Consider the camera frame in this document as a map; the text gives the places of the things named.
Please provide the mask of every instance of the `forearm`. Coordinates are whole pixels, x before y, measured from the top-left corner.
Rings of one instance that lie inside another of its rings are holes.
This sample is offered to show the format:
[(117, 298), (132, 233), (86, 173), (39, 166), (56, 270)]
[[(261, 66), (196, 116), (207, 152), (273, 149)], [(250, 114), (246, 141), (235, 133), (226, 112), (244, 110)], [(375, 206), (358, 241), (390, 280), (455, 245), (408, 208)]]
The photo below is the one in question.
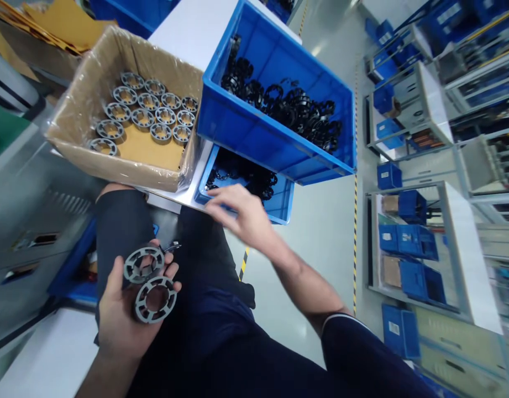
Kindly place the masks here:
[(76, 398), (125, 397), (139, 363), (139, 361), (112, 358), (104, 355), (100, 350), (81, 384)]
[(295, 306), (320, 334), (324, 315), (350, 313), (335, 289), (275, 234), (264, 254), (272, 262)]

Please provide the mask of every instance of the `dark pants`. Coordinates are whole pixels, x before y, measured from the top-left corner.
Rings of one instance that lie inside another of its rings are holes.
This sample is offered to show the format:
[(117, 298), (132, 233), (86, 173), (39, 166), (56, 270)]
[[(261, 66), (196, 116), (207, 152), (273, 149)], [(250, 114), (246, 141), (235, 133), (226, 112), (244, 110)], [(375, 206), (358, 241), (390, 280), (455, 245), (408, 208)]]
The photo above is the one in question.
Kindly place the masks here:
[[(111, 191), (102, 195), (96, 203), (96, 218), (97, 294), (100, 300), (114, 259), (119, 255), (127, 258), (155, 235), (148, 205), (137, 190)], [(186, 285), (197, 279), (199, 283), (235, 294), (250, 308), (255, 307), (254, 288), (239, 281), (221, 225), (203, 212), (182, 207), (176, 236), (182, 247), (174, 253), (174, 261), (179, 265), (175, 280)], [(169, 244), (161, 242), (163, 248)], [(99, 320), (99, 309), (96, 309), (96, 320)]]

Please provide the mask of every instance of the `gray metal ring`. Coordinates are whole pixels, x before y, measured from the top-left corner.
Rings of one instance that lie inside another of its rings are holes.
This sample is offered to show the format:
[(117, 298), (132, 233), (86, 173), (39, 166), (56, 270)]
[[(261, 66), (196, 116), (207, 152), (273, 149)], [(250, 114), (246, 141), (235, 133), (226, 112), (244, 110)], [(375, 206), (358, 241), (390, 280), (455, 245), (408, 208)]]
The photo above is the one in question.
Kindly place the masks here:
[(102, 149), (108, 149), (109, 153), (107, 155), (109, 156), (118, 156), (118, 147), (116, 144), (114, 144), (111, 140), (106, 138), (95, 138), (91, 140), (88, 144), (89, 149), (103, 153)]
[(123, 85), (133, 90), (141, 90), (144, 88), (144, 79), (140, 75), (132, 72), (125, 72), (121, 74), (121, 78)]
[(193, 127), (195, 116), (189, 111), (179, 111), (177, 114), (177, 123), (186, 127)]
[(129, 127), (133, 124), (131, 122), (131, 110), (124, 104), (111, 102), (105, 107), (105, 114), (110, 120), (121, 123), (123, 127)]
[(175, 112), (168, 107), (160, 107), (155, 111), (155, 118), (157, 123), (164, 123), (168, 126), (175, 124), (177, 118)]
[[(162, 286), (167, 291), (167, 299), (164, 305), (157, 311), (152, 311), (148, 308), (146, 299), (148, 294), (154, 288)], [(138, 291), (137, 297), (134, 302), (134, 312), (140, 322), (143, 323), (157, 323), (167, 317), (177, 301), (177, 292), (173, 288), (173, 281), (165, 276), (157, 276), (145, 283), (144, 286)]]
[[(142, 119), (147, 118), (147, 122), (142, 122)], [(138, 108), (133, 111), (131, 114), (131, 120), (133, 124), (139, 129), (141, 132), (147, 133), (149, 128), (155, 124), (155, 117), (153, 114), (147, 109)]]
[(196, 114), (199, 110), (199, 103), (195, 98), (192, 97), (184, 97), (182, 99), (182, 109), (185, 111), (191, 112), (193, 114)]
[(151, 126), (151, 138), (159, 145), (171, 142), (171, 129), (164, 123), (155, 123)]
[(119, 86), (112, 91), (112, 97), (116, 102), (127, 106), (135, 105), (138, 101), (138, 94), (132, 88)]
[[(125, 260), (123, 275), (134, 284), (139, 285), (144, 283), (152, 276), (153, 272), (164, 267), (164, 253), (159, 247), (150, 246), (151, 244), (152, 243), (148, 243), (138, 250), (135, 250), (127, 257), (127, 260)], [(153, 261), (150, 265), (141, 268), (139, 264), (137, 265), (137, 261), (146, 256), (153, 257)]]
[(140, 108), (155, 112), (160, 106), (160, 101), (153, 94), (142, 93), (138, 96), (138, 105)]
[(181, 107), (181, 99), (173, 93), (165, 93), (160, 100), (163, 106), (173, 109), (174, 111)]
[(178, 125), (173, 129), (173, 141), (175, 141), (177, 145), (184, 146), (188, 142), (190, 134), (192, 134), (192, 130), (190, 130), (186, 126)]
[(166, 93), (167, 89), (166, 86), (164, 86), (161, 82), (159, 82), (157, 79), (149, 79), (145, 81), (145, 90), (153, 94), (154, 96), (160, 98), (163, 94)]
[(101, 138), (111, 140), (117, 145), (124, 142), (127, 138), (122, 124), (110, 119), (99, 122), (96, 126), (96, 133)]

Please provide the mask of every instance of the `person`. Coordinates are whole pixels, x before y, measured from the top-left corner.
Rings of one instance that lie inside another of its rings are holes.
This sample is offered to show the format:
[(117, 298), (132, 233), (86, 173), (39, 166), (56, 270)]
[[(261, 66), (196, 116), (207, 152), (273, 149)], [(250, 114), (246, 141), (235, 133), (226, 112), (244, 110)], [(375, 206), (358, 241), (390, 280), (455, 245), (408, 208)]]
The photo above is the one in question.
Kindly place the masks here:
[[(175, 251), (176, 262), (166, 254), (164, 267), (164, 275), (175, 279), (177, 301), (155, 324), (132, 316), (135, 289), (123, 277), (124, 258), (142, 243), (159, 244), (145, 198), (120, 184), (100, 194), (99, 350), (77, 397), (434, 396), (275, 232), (258, 197), (241, 185), (208, 194), (213, 196), (208, 214), (181, 210), (182, 247)], [(272, 262), (319, 335), (326, 370), (256, 324), (254, 288), (239, 281), (223, 226)]]

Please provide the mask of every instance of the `hand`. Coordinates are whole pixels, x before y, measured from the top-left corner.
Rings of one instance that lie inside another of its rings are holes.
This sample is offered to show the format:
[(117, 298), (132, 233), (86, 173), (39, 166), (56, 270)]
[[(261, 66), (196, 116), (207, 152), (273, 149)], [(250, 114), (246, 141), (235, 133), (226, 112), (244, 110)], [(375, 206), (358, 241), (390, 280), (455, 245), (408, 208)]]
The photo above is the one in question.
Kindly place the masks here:
[[(158, 239), (153, 239), (151, 243), (160, 244)], [(166, 253), (163, 275), (169, 279), (173, 279), (179, 270), (179, 265), (172, 261), (173, 254)], [(124, 259), (121, 256), (116, 257), (107, 287), (99, 302), (99, 351), (104, 356), (115, 360), (134, 361), (143, 357), (155, 339), (162, 322), (146, 324), (134, 320), (132, 315), (134, 300), (140, 286), (130, 285), (122, 290), (123, 265)], [(181, 287), (180, 282), (173, 284), (177, 292), (181, 290)], [(151, 291), (148, 299), (161, 301), (161, 297), (151, 297), (154, 291)]]
[[(206, 204), (208, 214), (230, 229), (246, 245), (263, 253), (264, 249), (280, 240), (260, 198), (252, 195), (242, 185), (218, 188), (208, 191), (208, 194), (214, 196)], [(221, 205), (236, 210), (238, 218), (234, 219)]]

